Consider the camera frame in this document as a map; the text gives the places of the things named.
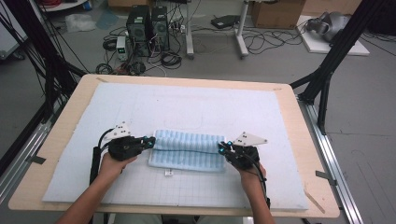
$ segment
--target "desktop computer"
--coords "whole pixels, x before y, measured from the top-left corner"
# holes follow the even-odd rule
[[[149,6],[132,6],[126,22],[126,28],[131,40],[132,49],[137,50],[138,56],[149,56],[149,41],[153,37]]]
[[[169,50],[169,31],[166,7],[154,7],[151,10],[151,22],[157,45],[161,50]]]

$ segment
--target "small white tag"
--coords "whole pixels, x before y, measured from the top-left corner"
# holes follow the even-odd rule
[[[165,176],[171,176],[173,175],[173,170],[172,169],[166,169],[165,170]]]
[[[243,132],[238,138],[233,141],[233,144],[241,147],[251,147],[267,143],[267,139],[260,138],[251,133]]]
[[[106,140],[117,139],[125,136],[131,135],[128,125],[123,121],[120,125],[117,125],[113,131],[105,135]]]

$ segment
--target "folded towel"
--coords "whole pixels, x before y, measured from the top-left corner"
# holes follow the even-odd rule
[[[179,170],[223,172],[224,157],[218,153],[218,142],[224,136],[158,130],[148,165]]]

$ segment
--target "aluminum frame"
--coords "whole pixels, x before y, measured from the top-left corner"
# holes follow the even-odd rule
[[[315,137],[317,138],[319,149],[321,151],[321,156],[326,162],[327,170],[332,179],[337,181],[337,185],[334,186],[337,189],[339,199],[344,207],[346,217],[350,224],[363,224],[361,219],[361,214],[358,210],[358,206],[353,200],[352,194],[350,193],[347,182],[344,179],[343,172],[338,164],[337,158],[335,157],[334,151],[332,150],[332,145],[330,144],[327,135],[323,135],[318,126],[318,112],[314,105],[307,105],[304,102],[299,102],[303,105],[302,108],[305,109],[311,127],[314,131]]]
[[[0,179],[0,204],[8,196],[12,187],[19,181],[22,174],[27,171],[30,165],[29,159],[33,157],[46,140],[52,124],[49,119],[47,123],[41,123],[31,134],[23,149],[16,159],[9,165],[8,169]]]

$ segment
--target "metal stand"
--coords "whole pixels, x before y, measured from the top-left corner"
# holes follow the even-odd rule
[[[387,1],[389,0],[361,1],[361,4],[356,9],[344,31],[342,31],[336,39],[333,47],[323,60],[320,67],[314,73],[290,84],[291,87],[295,89],[306,83],[309,83],[305,91],[298,95],[299,100],[305,102],[308,105],[312,105],[317,95],[321,92],[318,112],[318,126],[320,128],[320,132],[324,135],[326,134],[326,108],[332,75],[341,61],[343,61],[347,56],[355,42],[359,39],[376,12]]]
[[[238,46],[241,49],[241,59],[244,59],[248,56],[248,49],[245,44],[245,40],[242,37],[242,32],[244,30],[245,18],[248,13],[248,2],[249,0],[244,0],[241,12],[241,19],[239,22],[239,28],[235,30],[236,40],[238,42]],[[190,15],[190,3],[191,0],[187,1],[187,24],[186,24],[186,48],[187,48],[187,56],[189,59],[194,59],[194,46],[192,45],[192,33],[191,33],[191,19],[192,15]]]
[[[244,31],[245,18],[247,17],[247,13],[248,13],[248,0],[244,0],[239,27],[237,30],[235,30],[236,40],[238,41],[239,48],[241,49],[241,59],[244,59],[245,57],[248,56],[248,49],[245,44],[244,37],[242,37],[242,32]]]
[[[190,17],[190,4],[191,0],[187,1],[187,24],[186,24],[186,48],[187,48],[187,57],[189,59],[194,59],[194,46],[192,45],[192,33],[191,33],[191,19]]]

